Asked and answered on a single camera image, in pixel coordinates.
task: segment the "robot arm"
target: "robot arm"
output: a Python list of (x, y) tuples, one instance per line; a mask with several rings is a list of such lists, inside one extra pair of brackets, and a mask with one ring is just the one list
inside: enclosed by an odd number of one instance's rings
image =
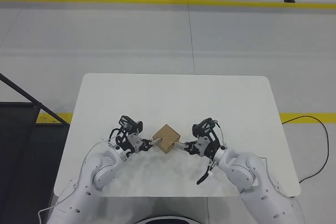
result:
[(115, 145), (108, 142), (104, 153), (96, 153), (84, 161), (78, 181), (70, 180), (58, 198), (48, 224), (82, 223), (97, 209), (103, 188), (115, 178), (127, 158), (133, 153), (148, 151), (161, 140), (140, 138), (138, 134), (143, 129), (143, 123), (136, 123), (128, 116), (122, 116), (119, 124), (121, 127), (113, 129), (110, 135), (111, 139), (118, 131)]
[(213, 130), (216, 120), (211, 118), (193, 125), (193, 142), (177, 143), (189, 154), (206, 156), (211, 161), (207, 172), (197, 181), (204, 181), (216, 165), (238, 188), (240, 198), (259, 224), (303, 224), (304, 219), (297, 200), (280, 192), (278, 183), (269, 176), (266, 159), (253, 153), (236, 153), (226, 144), (220, 145)]

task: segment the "white table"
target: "white table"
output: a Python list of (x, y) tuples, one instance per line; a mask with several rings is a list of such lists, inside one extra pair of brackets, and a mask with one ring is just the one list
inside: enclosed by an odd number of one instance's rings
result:
[[(257, 76), (87, 74), (83, 78), (54, 192), (78, 176), (82, 160), (98, 141), (119, 127), (121, 115), (143, 121), (141, 137), (151, 138), (164, 124), (192, 141), (192, 125), (217, 119), (224, 140), (238, 152), (266, 157), (269, 171), (288, 196), (300, 194), (295, 169), (269, 81)], [(102, 143), (93, 152), (103, 151)], [(217, 167), (201, 185), (208, 159), (159, 148), (129, 158), (105, 196), (226, 197), (238, 191)]]

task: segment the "yellow floor stripe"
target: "yellow floor stripe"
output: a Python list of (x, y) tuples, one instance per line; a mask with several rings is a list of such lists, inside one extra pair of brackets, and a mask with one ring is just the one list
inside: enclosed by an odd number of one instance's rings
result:
[[(58, 113), (62, 119), (67, 121), (68, 123), (71, 123), (73, 113)], [(285, 122), (287, 120), (290, 120), (292, 118), (296, 118), (298, 116), (302, 115), (309, 115), (314, 116), (318, 119), (320, 119), (323, 123), (335, 123), (336, 124), (336, 113), (280, 113), (280, 119), (281, 122)], [(52, 116), (46, 113), (42, 113), (39, 115), (37, 123), (59, 123), (56, 119), (54, 119)], [(291, 123), (297, 123), (297, 124), (306, 124), (306, 123), (318, 123), (315, 119), (311, 118), (300, 118), (297, 120), (292, 121)]]
[(336, 3), (284, 3), (229, 0), (0, 0), (0, 2), (191, 4), (201, 6), (307, 8), (336, 10)]

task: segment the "small brown box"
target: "small brown box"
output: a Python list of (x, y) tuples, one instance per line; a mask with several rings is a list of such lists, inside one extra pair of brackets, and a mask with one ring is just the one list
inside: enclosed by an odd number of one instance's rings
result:
[(167, 154), (174, 147), (173, 143), (179, 141), (180, 135), (168, 124), (165, 124), (152, 138), (162, 138), (158, 147)]

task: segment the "black fabric panel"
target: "black fabric panel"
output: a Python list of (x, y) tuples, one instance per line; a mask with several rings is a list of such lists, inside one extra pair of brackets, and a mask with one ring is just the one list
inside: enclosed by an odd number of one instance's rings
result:
[(38, 210), (51, 199), (68, 129), (61, 124), (35, 126), (0, 224), (38, 223)]
[(35, 110), (32, 103), (0, 103), (0, 211), (33, 128)]

